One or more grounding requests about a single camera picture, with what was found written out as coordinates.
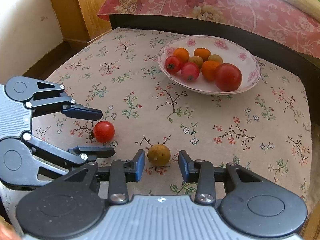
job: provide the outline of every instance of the wooden cabinet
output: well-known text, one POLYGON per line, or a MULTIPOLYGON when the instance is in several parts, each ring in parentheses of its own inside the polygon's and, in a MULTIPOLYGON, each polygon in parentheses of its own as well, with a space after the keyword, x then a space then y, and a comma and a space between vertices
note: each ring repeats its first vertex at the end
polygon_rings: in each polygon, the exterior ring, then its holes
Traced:
POLYGON ((110 22, 97 17, 105 0, 51 0, 64 41, 85 47, 111 30, 110 22))

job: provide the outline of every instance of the white wall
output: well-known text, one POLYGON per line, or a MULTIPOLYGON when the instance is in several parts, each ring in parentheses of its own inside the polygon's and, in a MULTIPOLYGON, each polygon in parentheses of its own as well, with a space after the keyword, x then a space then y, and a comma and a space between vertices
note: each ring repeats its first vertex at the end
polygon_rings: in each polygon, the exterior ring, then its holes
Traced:
POLYGON ((0 0, 0 84, 62 42, 50 0, 0 0))

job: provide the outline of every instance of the plate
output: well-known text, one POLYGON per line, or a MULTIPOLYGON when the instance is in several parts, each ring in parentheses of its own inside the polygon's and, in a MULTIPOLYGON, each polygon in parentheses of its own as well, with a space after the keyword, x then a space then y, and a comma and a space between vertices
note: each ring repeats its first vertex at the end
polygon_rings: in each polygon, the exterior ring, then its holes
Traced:
POLYGON ((158 64, 161 71, 175 83, 206 95, 232 95, 245 92, 257 84, 261 74, 257 59, 245 48, 232 41, 206 35, 186 36, 167 43, 158 54, 158 64), (196 48, 206 48, 210 50, 211 54, 220 55, 223 63, 231 63, 240 69, 242 73, 240 87, 235 91, 223 92, 214 82, 206 81, 201 71, 199 77, 193 82, 183 80, 180 71, 176 74, 169 73, 165 68, 164 62, 177 48, 185 48, 191 57, 196 48))

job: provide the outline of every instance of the small orange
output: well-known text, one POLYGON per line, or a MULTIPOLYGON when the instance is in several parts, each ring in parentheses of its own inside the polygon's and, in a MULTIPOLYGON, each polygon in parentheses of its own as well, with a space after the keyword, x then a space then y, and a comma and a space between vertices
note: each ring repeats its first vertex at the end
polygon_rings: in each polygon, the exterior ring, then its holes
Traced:
POLYGON ((203 59, 203 61, 208 60, 208 57, 211 55, 210 50, 205 49, 205 48, 197 48, 193 52, 193 56, 199 56, 203 59))
POLYGON ((203 62, 201 73, 207 81, 214 81, 215 69, 220 65, 218 61, 208 60, 203 62))
POLYGON ((177 48, 174 50, 173 54, 182 60, 183 63, 186 63, 190 58, 189 52, 185 48, 177 48))

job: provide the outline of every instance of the pink floral bedspread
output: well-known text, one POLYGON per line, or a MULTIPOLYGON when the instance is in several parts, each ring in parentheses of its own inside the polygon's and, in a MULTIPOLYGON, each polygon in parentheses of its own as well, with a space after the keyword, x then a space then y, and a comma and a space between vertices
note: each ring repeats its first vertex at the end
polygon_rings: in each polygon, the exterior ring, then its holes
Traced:
POLYGON ((109 14, 190 17, 239 27, 320 58, 320 24, 282 0, 106 0, 98 17, 109 14))

